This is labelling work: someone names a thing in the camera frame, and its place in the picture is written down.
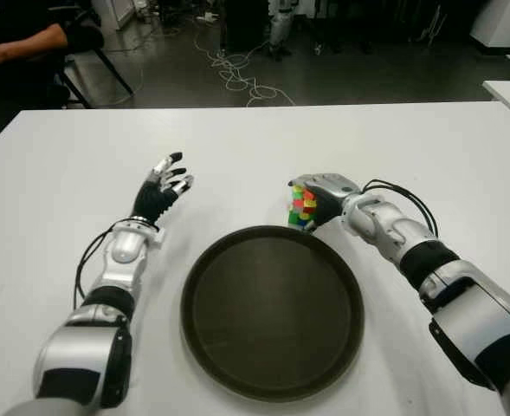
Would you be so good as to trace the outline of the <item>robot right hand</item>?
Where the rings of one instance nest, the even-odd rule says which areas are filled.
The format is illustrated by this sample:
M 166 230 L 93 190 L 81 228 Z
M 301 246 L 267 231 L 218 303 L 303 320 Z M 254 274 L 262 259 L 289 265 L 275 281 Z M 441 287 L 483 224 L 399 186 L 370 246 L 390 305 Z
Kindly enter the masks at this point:
M 313 232 L 340 216 L 345 200 L 352 194 L 361 193 L 358 185 L 338 173 L 303 174 L 291 179 L 287 185 L 292 188 L 297 186 L 303 192 L 307 191 L 314 196 L 314 213 L 300 225 L 305 232 Z

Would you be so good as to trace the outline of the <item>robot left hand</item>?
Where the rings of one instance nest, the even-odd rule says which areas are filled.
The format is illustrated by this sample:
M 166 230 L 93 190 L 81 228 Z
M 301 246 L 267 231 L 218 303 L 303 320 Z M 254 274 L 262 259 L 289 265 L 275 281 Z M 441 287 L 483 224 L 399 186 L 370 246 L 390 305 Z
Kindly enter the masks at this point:
M 173 168 L 181 152 L 161 159 L 147 174 L 132 205 L 131 218 L 155 225 L 158 219 L 193 185 L 193 176 L 184 167 Z

